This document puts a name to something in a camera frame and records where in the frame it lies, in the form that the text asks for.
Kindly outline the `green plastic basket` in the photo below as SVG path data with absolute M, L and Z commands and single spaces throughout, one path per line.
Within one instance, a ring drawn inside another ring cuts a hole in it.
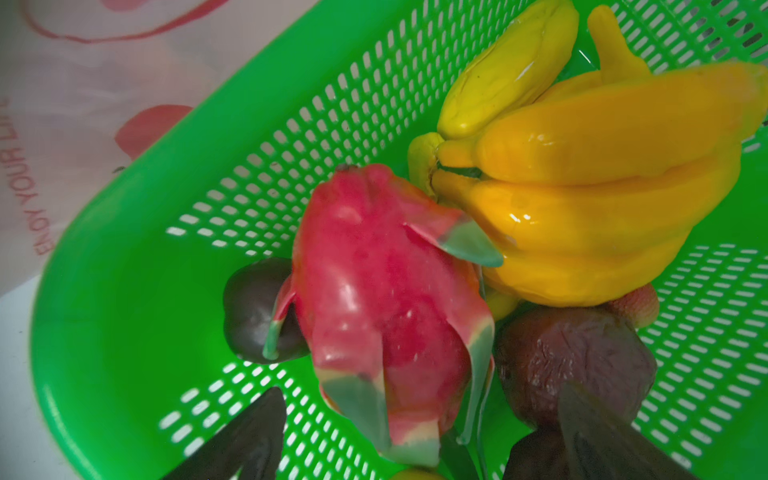
M 31 357 L 44 417 L 88 479 L 158 479 L 263 391 L 287 401 L 283 479 L 387 479 L 308 359 L 257 366 L 222 329 L 238 268 L 286 257 L 343 161 L 403 174 L 457 74 L 521 1 L 322 1 L 97 195 L 42 276 Z M 702 479 L 767 475 L 767 132 L 657 279 L 659 363 L 636 428 Z

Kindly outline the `yellow fake banana bunch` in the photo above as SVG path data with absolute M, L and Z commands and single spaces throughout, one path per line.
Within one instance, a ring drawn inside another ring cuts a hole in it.
M 591 306 L 654 280 L 729 194 L 767 112 L 767 69 L 726 61 L 653 73 L 594 8 L 596 70 L 554 83 L 477 133 L 410 144 L 411 181 L 468 213 L 502 254 L 495 290 Z

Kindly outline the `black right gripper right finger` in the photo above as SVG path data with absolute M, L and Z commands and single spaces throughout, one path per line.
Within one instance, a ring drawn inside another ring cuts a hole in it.
M 697 479 L 577 382 L 562 385 L 558 416 L 574 479 Z

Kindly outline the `pink plastic bag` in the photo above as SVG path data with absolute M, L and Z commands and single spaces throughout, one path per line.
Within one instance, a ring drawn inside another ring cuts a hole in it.
M 307 1 L 5 1 L 1 289 L 79 210 L 310 8 Z

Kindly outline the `dark purple fake fruit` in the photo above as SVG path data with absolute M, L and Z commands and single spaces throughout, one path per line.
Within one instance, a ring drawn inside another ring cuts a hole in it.
M 533 429 L 559 424 L 568 381 L 632 421 L 658 368 L 631 323 L 597 307 L 537 307 L 520 315 L 497 334 L 494 359 L 508 405 Z
M 263 355 L 263 347 L 275 300 L 290 273 L 290 260 L 271 257 L 237 270 L 227 281 L 223 331 L 240 359 L 261 365 L 272 362 Z

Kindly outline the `yellow fake lemon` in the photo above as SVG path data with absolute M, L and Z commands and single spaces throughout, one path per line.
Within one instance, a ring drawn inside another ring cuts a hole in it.
M 389 480 L 445 480 L 445 477 L 430 470 L 407 468 L 395 473 Z

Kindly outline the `yellow fake starfruit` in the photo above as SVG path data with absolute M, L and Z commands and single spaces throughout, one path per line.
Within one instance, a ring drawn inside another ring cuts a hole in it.
M 438 133 L 466 138 L 500 114 L 533 103 L 570 60 L 578 28 L 571 1 L 527 6 L 458 76 L 443 102 Z

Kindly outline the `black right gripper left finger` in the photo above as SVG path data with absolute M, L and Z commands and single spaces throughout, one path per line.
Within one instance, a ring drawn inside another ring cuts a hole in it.
M 272 387 L 164 478 L 274 479 L 282 459 L 286 417 L 283 392 Z

